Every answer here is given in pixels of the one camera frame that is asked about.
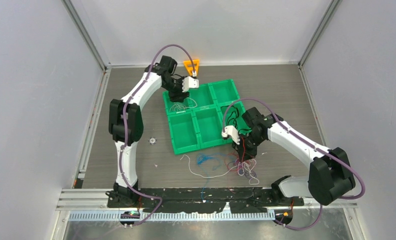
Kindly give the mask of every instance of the orange connector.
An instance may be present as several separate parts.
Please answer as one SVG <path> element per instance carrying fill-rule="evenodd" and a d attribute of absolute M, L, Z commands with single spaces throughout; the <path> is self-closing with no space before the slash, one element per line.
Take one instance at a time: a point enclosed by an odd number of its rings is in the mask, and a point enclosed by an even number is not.
<path fill-rule="evenodd" d="M 198 69 L 200 68 L 200 60 L 194 59 L 194 60 L 192 60 L 192 62 L 193 62 L 193 66 L 195 67 L 195 71 L 196 71 L 195 76 L 193 74 L 194 69 L 192 68 L 191 60 L 183 61 L 183 64 L 184 64 L 187 72 L 189 73 L 189 75 L 191 75 L 192 77 L 196 77 L 196 76 L 198 76 Z"/>

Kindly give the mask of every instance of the white wall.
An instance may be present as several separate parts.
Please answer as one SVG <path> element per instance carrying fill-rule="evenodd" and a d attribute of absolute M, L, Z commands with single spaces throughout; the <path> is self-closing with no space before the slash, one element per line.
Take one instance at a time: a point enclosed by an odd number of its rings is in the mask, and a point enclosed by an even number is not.
<path fill-rule="evenodd" d="M 365 180 L 369 239 L 396 239 L 396 0 L 342 1 L 304 70 L 327 143 Z"/>
<path fill-rule="evenodd" d="M 0 239 L 50 232 L 101 75 L 61 1 L 0 1 Z"/>
<path fill-rule="evenodd" d="M 172 43 L 208 65 L 297 63 L 331 0 L 73 2 L 114 66 L 148 65 Z M 186 60 L 178 49 L 164 53 Z"/>

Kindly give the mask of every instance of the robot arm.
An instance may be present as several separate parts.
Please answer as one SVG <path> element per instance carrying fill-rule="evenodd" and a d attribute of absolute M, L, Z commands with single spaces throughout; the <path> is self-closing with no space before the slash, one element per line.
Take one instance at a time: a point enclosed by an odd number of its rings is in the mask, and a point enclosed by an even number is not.
<path fill-rule="evenodd" d="M 308 176 L 285 176 L 274 182 L 272 188 L 278 190 L 281 197 L 310 197 L 326 206 L 356 186 L 354 176 L 349 170 L 316 151 L 318 148 L 330 153 L 349 166 L 347 154 L 341 148 L 331 150 L 319 145 L 294 130 L 280 116 L 277 118 L 283 126 L 272 114 L 264 116 L 255 107 L 247 110 L 242 118 L 251 128 L 251 132 L 240 134 L 233 126 L 226 126 L 225 131 L 222 132 L 222 137 L 232 137 L 234 141 L 232 147 L 239 156 L 244 156 L 241 161 L 254 158 L 257 155 L 257 147 L 269 140 L 292 153 L 309 170 Z"/>
<path fill-rule="evenodd" d="M 124 171 L 124 176 L 127 178 L 127 182 L 135 189 L 138 189 L 136 148 L 144 132 L 141 109 L 145 106 L 151 95 L 160 87 L 168 90 L 170 101 L 181 103 L 189 97 L 189 89 L 199 87 L 198 79 L 193 77 L 180 76 L 175 78 L 176 66 L 177 62 L 174 59 L 168 56 L 162 56 L 159 63 L 156 63 L 154 66 L 150 65 L 145 69 L 141 80 L 126 96 L 122 97 L 121 100 L 113 99 L 110 103 L 108 131 L 115 141 L 117 156 L 119 156 L 120 151 L 123 151 L 121 155 L 121 167 Z M 146 80 L 149 68 L 152 69 Z M 128 100 L 129 102 L 126 108 L 128 128 L 127 146 L 123 149 L 126 143 L 123 107 Z M 119 196 L 135 201 L 137 195 L 134 195 L 130 191 L 123 180 L 119 164 L 117 164 L 117 167 L 117 178 L 113 186 L 114 192 Z"/>

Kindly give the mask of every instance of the screw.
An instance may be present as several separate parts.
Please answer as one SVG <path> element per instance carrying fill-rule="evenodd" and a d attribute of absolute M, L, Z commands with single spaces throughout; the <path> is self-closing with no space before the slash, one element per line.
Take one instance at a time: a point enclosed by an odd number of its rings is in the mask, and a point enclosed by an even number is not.
<path fill-rule="evenodd" d="M 157 139 L 155 137 L 151 137 L 148 142 L 149 144 L 154 145 L 157 143 Z"/>

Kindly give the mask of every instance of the gray table surface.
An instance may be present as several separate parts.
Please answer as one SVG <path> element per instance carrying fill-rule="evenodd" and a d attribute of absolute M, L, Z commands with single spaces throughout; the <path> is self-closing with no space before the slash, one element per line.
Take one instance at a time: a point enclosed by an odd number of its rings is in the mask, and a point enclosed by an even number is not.
<path fill-rule="evenodd" d="M 94 136 L 83 188 L 110 189 L 117 175 L 116 147 L 108 132 L 109 105 L 112 99 L 125 96 L 140 80 L 144 68 L 113 68 L 103 100 L 103 106 Z M 176 73 L 186 75 L 184 67 Z M 233 79 L 242 98 L 254 97 L 265 101 L 292 127 L 310 139 L 321 143 L 316 121 L 310 107 L 298 67 L 296 65 L 241 65 L 241 66 L 201 66 L 198 75 L 200 83 L 211 83 Z M 144 132 L 138 143 L 136 171 L 140 188 L 192 188 L 203 187 L 204 178 L 193 175 L 188 169 L 188 160 L 173 152 L 165 105 L 164 89 L 159 89 L 142 109 Z M 268 114 L 259 103 L 246 101 L 245 109 L 257 107 Z M 157 139 L 150 145 L 150 137 Z M 230 144 L 212 147 L 197 152 L 189 152 L 191 168 L 203 173 L 196 165 L 197 153 L 232 153 Z M 292 154 L 272 142 L 264 142 L 258 147 L 255 172 L 259 186 L 267 187 L 285 175 L 304 176 L 308 171 Z M 225 167 L 212 170 L 216 162 L 206 162 L 202 167 L 209 175 L 226 172 Z M 248 179 L 235 172 L 223 177 L 212 178 L 207 187 L 247 187 Z"/>

